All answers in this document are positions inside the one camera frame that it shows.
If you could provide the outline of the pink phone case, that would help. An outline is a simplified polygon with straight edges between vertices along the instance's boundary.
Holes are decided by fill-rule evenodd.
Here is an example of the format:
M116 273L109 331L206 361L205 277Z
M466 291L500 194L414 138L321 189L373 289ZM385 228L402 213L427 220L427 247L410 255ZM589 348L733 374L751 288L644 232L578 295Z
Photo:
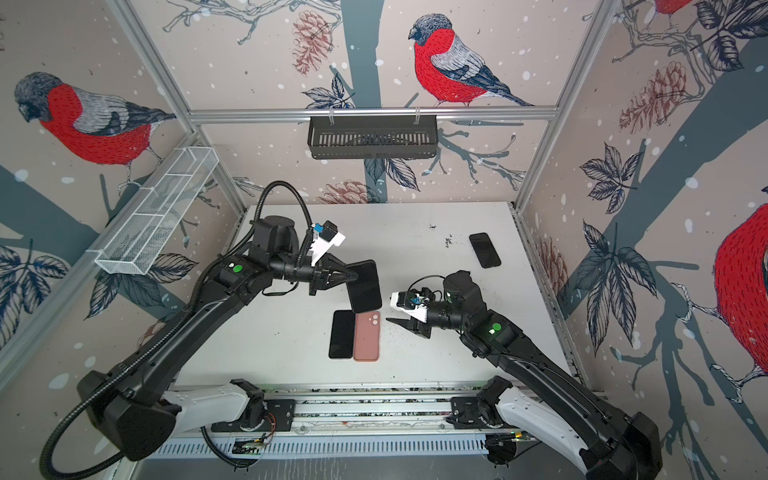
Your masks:
M357 362L374 362L380 353L381 316L379 312L356 315L353 359Z

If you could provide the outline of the white mesh wall tray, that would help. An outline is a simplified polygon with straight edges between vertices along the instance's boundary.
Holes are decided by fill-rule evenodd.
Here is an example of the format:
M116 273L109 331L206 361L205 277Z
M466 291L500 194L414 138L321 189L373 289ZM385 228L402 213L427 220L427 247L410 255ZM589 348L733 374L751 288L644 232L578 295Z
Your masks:
M175 149L161 165L159 179L140 189L138 205L95 264L108 274L147 274L218 163L210 147Z

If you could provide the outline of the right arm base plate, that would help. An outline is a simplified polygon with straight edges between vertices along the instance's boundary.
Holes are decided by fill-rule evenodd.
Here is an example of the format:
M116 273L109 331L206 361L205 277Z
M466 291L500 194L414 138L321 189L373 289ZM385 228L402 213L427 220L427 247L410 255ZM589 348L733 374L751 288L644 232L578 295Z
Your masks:
M457 396L450 399L450 411L444 420L457 430L524 431L518 425L505 422L500 416L501 400L494 405L494 417L482 414L481 402L475 396Z

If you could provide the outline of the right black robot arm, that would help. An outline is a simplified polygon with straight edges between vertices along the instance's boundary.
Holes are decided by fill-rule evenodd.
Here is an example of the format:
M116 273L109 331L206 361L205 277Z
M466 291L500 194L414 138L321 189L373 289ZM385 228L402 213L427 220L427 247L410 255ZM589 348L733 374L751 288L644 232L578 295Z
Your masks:
M523 330L487 307L469 272L443 279L443 291L408 288L390 297L404 313L394 324L423 338L455 330L476 358L506 372L489 380L477 408L490 427L518 427L568 459L588 479L654 479L663 461L657 425L599 398L551 361Z

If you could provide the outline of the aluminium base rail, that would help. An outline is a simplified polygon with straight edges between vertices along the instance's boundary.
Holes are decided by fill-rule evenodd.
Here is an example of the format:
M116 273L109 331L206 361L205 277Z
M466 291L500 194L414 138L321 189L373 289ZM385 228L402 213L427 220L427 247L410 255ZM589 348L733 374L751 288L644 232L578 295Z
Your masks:
M436 431L454 429L444 418L450 399L477 396L475 384L360 384L329 385L311 388L302 385L257 386L238 379L215 386L170 385L160 390L157 405L169 407L176 416L180 435L200 426L240 418L253 412L267 399L296 401L293 435L334 435L342 432Z

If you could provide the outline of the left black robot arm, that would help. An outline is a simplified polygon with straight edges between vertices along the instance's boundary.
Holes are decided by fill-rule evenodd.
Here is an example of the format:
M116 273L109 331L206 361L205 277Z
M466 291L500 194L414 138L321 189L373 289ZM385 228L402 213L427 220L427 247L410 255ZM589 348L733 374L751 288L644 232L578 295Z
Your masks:
M168 388L213 333L273 281L305 283L315 294L356 280L356 273L329 252L344 240L334 223L310 226L305 238L308 244L301 246L289 218L254 221L248 235L203 275L178 317L109 373L92 372L80 382L91 423L121 454L144 459L172 436L197 427L262 424L264 393L247 380L192 393L171 394Z

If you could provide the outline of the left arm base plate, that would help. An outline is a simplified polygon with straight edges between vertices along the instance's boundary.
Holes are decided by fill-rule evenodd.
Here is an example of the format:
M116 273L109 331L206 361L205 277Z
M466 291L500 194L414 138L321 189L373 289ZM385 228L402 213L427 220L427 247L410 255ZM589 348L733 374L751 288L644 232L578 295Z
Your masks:
M267 399L253 412L246 410L234 421L214 423L209 430L214 433L289 432L295 408L293 399Z

